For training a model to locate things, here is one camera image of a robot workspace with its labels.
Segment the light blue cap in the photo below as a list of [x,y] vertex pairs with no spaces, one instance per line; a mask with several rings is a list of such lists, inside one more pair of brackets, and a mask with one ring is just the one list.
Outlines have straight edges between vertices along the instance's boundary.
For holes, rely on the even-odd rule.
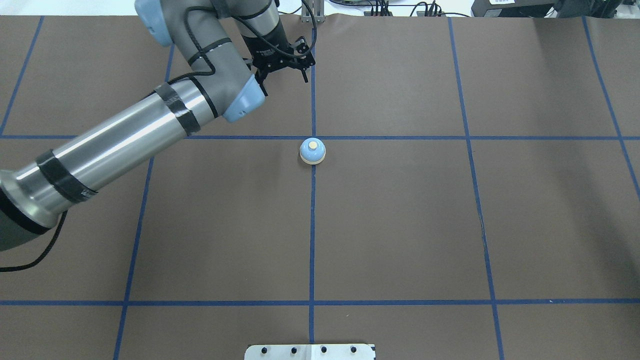
[[255,76],[251,76],[249,81],[238,93],[238,96],[231,102],[222,116],[229,122],[234,122],[253,110],[256,110],[264,103],[264,92],[255,80]]
[[164,21],[160,0],[136,0],[134,7],[142,23],[160,45],[169,46],[173,43],[171,35],[169,35],[169,29]]
[[325,155],[324,143],[318,138],[308,138],[300,145],[300,157],[305,163],[319,164],[324,160]]

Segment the blue round object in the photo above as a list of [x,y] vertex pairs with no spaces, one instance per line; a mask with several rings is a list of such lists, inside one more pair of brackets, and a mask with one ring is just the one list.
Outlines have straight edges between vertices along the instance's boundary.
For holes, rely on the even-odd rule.
[[300,145],[300,157],[309,165],[320,164],[325,155],[324,143],[318,138],[308,138]]

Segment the blue and white knob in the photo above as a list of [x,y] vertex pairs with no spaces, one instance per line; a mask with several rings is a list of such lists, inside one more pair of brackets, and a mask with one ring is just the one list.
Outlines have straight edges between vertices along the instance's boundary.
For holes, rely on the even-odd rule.
[[317,138],[308,138],[300,145],[300,157],[309,165],[320,164],[326,155],[324,143]]

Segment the black tape band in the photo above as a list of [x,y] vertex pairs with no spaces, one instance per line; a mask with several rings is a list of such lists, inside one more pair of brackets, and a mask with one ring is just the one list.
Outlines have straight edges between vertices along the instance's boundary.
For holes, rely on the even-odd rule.
[[218,111],[216,110],[216,106],[213,105],[213,101],[211,101],[209,94],[207,93],[206,90],[204,90],[204,87],[202,86],[202,84],[194,76],[191,76],[190,79],[191,81],[193,81],[193,84],[198,88],[202,96],[204,96],[204,99],[207,101],[207,104],[209,105],[211,112],[213,113],[213,117],[218,117]]
[[51,230],[44,227],[23,214],[20,209],[16,208],[8,196],[0,189],[0,210],[13,222],[20,225],[21,228],[30,233],[42,235]]
[[272,1],[270,1],[267,6],[263,7],[262,9],[260,9],[260,11],[258,11],[257,13],[254,13],[252,15],[245,15],[245,16],[239,16],[240,19],[243,20],[249,20],[249,19],[253,19],[254,17],[257,17],[258,15],[264,13],[265,11],[269,10],[269,8],[271,7],[271,3]]
[[187,136],[200,131],[200,124],[196,117],[191,110],[187,109],[178,93],[168,83],[160,85],[155,91],[164,100],[166,107],[173,112],[175,118],[178,119]]
[[[222,44],[226,44],[228,42],[231,42],[231,39],[229,39],[229,38],[221,38],[220,40],[203,47],[202,51],[206,54],[209,51],[212,51],[213,49],[217,48],[218,46],[220,46]],[[195,53],[192,57],[189,58],[189,61],[187,61],[187,62],[189,63],[189,66],[192,66],[193,63],[196,62],[196,60],[200,59],[200,58],[202,58],[200,53]]]
[[65,199],[77,204],[91,199],[98,192],[89,189],[65,168],[60,160],[49,150],[36,158],[40,172],[49,184]]

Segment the table surface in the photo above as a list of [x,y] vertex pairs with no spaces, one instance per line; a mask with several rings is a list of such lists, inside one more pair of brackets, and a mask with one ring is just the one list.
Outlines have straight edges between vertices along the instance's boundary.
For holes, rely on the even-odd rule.
[[[639,30],[328,17],[309,84],[270,75],[255,113],[72,208],[41,264],[0,276],[0,357],[365,342],[379,359],[640,359]],[[135,17],[1,17],[0,32],[2,168],[188,71]],[[314,167],[308,136],[328,149]]]

